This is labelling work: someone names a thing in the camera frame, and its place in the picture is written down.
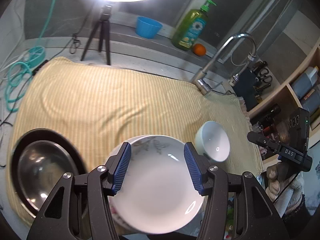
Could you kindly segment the gloved right hand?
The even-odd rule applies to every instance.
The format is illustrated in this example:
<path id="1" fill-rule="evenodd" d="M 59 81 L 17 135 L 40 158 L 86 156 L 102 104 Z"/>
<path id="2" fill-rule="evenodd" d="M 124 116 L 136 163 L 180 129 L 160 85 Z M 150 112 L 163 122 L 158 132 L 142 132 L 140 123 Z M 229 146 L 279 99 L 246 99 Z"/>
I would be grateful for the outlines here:
<path id="1" fill-rule="evenodd" d="M 275 202 L 296 179 L 297 173 L 294 172 L 294 169 L 288 163 L 278 162 L 267 168 L 266 177 L 268 179 L 266 193 L 270 200 Z"/>

